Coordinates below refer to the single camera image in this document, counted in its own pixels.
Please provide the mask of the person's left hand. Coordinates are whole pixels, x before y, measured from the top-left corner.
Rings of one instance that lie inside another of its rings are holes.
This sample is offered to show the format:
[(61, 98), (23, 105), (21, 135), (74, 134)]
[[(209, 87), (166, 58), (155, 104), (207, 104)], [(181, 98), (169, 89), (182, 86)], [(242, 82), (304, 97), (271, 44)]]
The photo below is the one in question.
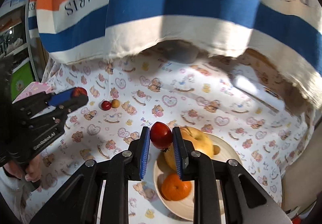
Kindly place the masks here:
[(24, 176), (27, 182), (36, 182), (41, 178), (40, 161), (41, 156), (37, 155), (30, 161), (25, 173), (14, 161), (6, 163), (3, 168), (9, 175), (14, 176), (18, 179), (21, 179)]

